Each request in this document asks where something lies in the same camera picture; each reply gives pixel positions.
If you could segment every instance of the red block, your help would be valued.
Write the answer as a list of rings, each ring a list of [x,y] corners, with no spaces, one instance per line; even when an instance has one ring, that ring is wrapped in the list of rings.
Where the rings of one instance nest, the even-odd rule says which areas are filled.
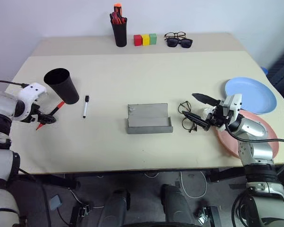
[[[133,36],[133,43],[135,46],[141,46],[142,45],[142,36],[141,35],[134,35]]]

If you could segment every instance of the black glasses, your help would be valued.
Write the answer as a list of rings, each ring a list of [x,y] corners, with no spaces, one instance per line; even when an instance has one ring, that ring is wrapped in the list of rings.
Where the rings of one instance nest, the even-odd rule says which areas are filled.
[[[183,114],[182,111],[191,112],[191,105],[188,101],[180,103],[178,106],[178,112]],[[197,124],[195,122],[190,121],[187,117],[182,120],[182,127],[189,132],[197,131]]]
[[[191,44],[193,43],[192,39],[186,39],[185,32],[166,33],[164,35],[164,40],[166,40],[167,46],[169,47],[176,47],[178,44],[180,44],[183,48],[189,48],[191,47]]]

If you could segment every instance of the red marker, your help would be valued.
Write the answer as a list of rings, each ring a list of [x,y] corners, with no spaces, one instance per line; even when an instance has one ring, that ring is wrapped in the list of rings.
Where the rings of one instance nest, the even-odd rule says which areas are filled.
[[[50,113],[49,113],[49,115],[51,115],[51,116],[53,116],[63,105],[64,105],[64,103],[65,102],[60,102],[57,106],[56,106],[56,108],[54,108]],[[38,125],[38,127],[36,128],[36,131],[38,130],[38,129],[40,129],[42,126],[43,126],[44,124],[39,124]]]

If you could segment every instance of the table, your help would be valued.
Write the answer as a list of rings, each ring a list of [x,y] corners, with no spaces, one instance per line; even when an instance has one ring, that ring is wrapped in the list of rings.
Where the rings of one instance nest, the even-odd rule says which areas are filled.
[[[14,78],[38,82],[48,91],[39,100],[49,113],[60,98],[43,82],[55,68],[66,68],[80,95],[74,105],[64,105],[57,123],[36,131],[37,122],[13,122],[11,149],[21,156],[21,168],[33,174],[81,173],[122,170],[191,169],[241,166],[220,144],[213,129],[188,133],[181,126],[179,103],[188,100],[200,114],[206,105],[191,94],[224,98],[227,80],[250,77],[267,85],[277,98],[277,108],[261,117],[284,139],[284,99],[242,45],[227,33],[188,34],[190,49],[169,48],[162,35],[157,45],[124,48],[114,38],[46,38]],[[17,94],[17,86],[7,92]],[[88,116],[82,118],[84,97],[90,96]],[[173,133],[128,135],[127,105],[168,103]],[[284,144],[275,158],[284,163]]]

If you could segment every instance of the pink plate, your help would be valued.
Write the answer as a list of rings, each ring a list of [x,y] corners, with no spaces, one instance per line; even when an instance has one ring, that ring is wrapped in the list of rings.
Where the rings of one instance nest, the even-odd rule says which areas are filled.
[[[267,131],[268,131],[268,139],[276,139],[277,136],[275,134],[275,131],[270,127],[270,125],[264,121],[262,118],[260,118],[259,116],[245,111],[245,110],[240,110],[240,114],[242,114],[244,117],[257,121],[257,122],[261,122],[262,124],[265,125]],[[228,134],[227,131],[217,131],[216,133],[218,135],[219,140],[221,141],[221,143],[227,148],[227,150],[234,155],[235,157],[239,157],[239,153],[238,153],[238,141],[236,139],[234,139],[233,137],[231,137],[230,134]],[[273,149],[273,157],[275,158],[277,153],[279,152],[279,142],[269,142],[269,145],[271,146],[271,148]]]

